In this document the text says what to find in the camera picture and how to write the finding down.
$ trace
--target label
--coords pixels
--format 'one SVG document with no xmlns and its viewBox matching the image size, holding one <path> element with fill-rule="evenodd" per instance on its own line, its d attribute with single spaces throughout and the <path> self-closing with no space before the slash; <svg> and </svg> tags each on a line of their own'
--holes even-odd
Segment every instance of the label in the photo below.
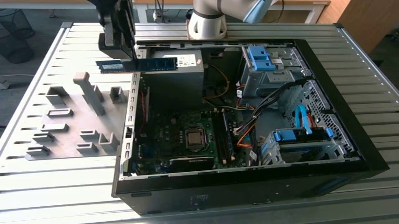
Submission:
<svg viewBox="0 0 399 224">
<path fill-rule="evenodd" d="M 238 90 L 238 98 L 243 98 L 243 91 Z"/>
<path fill-rule="evenodd" d="M 283 64 L 283 61 L 282 61 L 282 59 L 272 59 L 272 63 L 274 64 Z"/>
<path fill-rule="evenodd" d="M 163 57 L 176 57 L 178 58 L 178 67 L 198 66 L 195 55 L 164 55 Z"/>
<path fill-rule="evenodd" d="M 123 69 L 124 65 L 123 64 L 103 64 L 102 67 L 103 67 L 103 69 Z"/>
<path fill-rule="evenodd" d="M 191 206 L 200 207 L 204 205 L 204 202 L 208 200 L 210 195 L 194 195 L 190 197 Z"/>
<path fill-rule="evenodd" d="M 254 151 L 252 151 L 252 150 L 251 150 L 251 152 L 250 152 L 250 156 L 251 156 L 252 160 L 255 160 L 255 161 L 256 161 L 256 158 L 258 158 L 258 156 L 256 156 L 256 153 L 254 153 Z"/>
</svg>

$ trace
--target aluminum table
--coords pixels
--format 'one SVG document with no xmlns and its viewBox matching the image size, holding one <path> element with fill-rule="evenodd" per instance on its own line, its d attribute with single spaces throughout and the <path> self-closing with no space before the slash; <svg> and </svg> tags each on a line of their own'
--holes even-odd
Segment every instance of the aluminum table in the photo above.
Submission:
<svg viewBox="0 0 399 224">
<path fill-rule="evenodd" d="M 230 24 L 234 39 L 306 39 L 380 151 L 390 170 L 328 195 L 140 217 L 111 197 L 115 156 L 27 161 L 31 116 L 48 104 L 43 92 L 91 73 L 100 88 L 130 86 L 131 74 L 102 75 L 102 27 L 64 23 L 0 139 L 0 222 L 22 223 L 399 223 L 399 92 L 343 28 L 315 24 Z M 136 24 L 138 40 L 186 39 L 186 24 Z"/>
</svg>

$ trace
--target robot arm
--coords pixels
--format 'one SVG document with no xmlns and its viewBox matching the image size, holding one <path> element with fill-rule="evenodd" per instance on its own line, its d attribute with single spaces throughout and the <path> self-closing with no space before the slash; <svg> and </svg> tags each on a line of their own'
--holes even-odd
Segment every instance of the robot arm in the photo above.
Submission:
<svg viewBox="0 0 399 224">
<path fill-rule="evenodd" d="M 99 12 L 104 32 L 99 49 L 112 61 L 96 62 L 102 73 L 176 70 L 178 58 L 138 58 L 135 51 L 135 23 L 131 0 L 88 0 Z"/>
<path fill-rule="evenodd" d="M 227 34 L 224 14 L 255 24 L 266 15 L 272 0 L 195 0 L 188 24 L 194 39 L 222 39 Z"/>
<path fill-rule="evenodd" d="M 138 59 L 135 46 L 134 11 L 130 0 L 88 0 L 99 12 L 104 33 L 99 48 L 111 58 Z"/>
<path fill-rule="evenodd" d="M 104 33 L 99 49 L 122 61 L 98 62 L 102 72 L 176 70 L 176 58 L 138 59 L 131 0 L 88 0 L 99 12 Z M 263 18 L 272 0 L 195 0 L 188 33 L 194 39 L 222 39 L 227 33 L 224 14 L 248 23 Z"/>
</svg>

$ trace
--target mesh trash can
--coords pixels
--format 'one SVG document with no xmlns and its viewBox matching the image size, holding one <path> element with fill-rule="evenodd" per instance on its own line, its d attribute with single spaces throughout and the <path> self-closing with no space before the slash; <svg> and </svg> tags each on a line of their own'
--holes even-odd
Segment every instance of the mesh trash can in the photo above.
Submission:
<svg viewBox="0 0 399 224">
<path fill-rule="evenodd" d="M 35 31 L 22 9 L 0 9 L 0 24 L 19 38 L 30 38 Z"/>
<path fill-rule="evenodd" d="M 0 54 L 11 63 L 24 63 L 34 57 L 34 51 L 27 40 L 16 37 L 8 28 L 0 23 Z"/>
</svg>

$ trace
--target floor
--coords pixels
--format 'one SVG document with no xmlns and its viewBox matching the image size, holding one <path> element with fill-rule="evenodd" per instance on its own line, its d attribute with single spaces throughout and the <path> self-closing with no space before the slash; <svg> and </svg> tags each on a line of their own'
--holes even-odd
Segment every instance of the floor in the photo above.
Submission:
<svg viewBox="0 0 399 224">
<path fill-rule="evenodd" d="M 51 11 L 44 9 L 24 10 L 24 13 L 36 31 L 35 36 L 28 39 L 35 57 L 23 64 L 11 64 L 0 57 L 0 76 L 11 74 L 34 75 L 36 73 L 63 22 L 98 22 L 96 11 L 88 9 L 56 10 L 56 18 L 50 18 Z M 164 16 L 166 21 L 184 22 L 186 10 L 171 9 L 166 11 Z M 151 10 L 147 11 L 147 17 L 148 21 L 152 21 Z M 238 22 L 234 18 L 227 18 L 227 21 Z M 389 37 L 385 38 L 371 53 L 371 58 L 372 60 L 383 60 L 380 69 L 393 83 L 399 86 L 399 40 L 391 42 Z M 31 79 L 30 76 L 7 78 L 12 85 L 10 89 L 0 90 L 0 126 L 8 124 Z"/>
</svg>

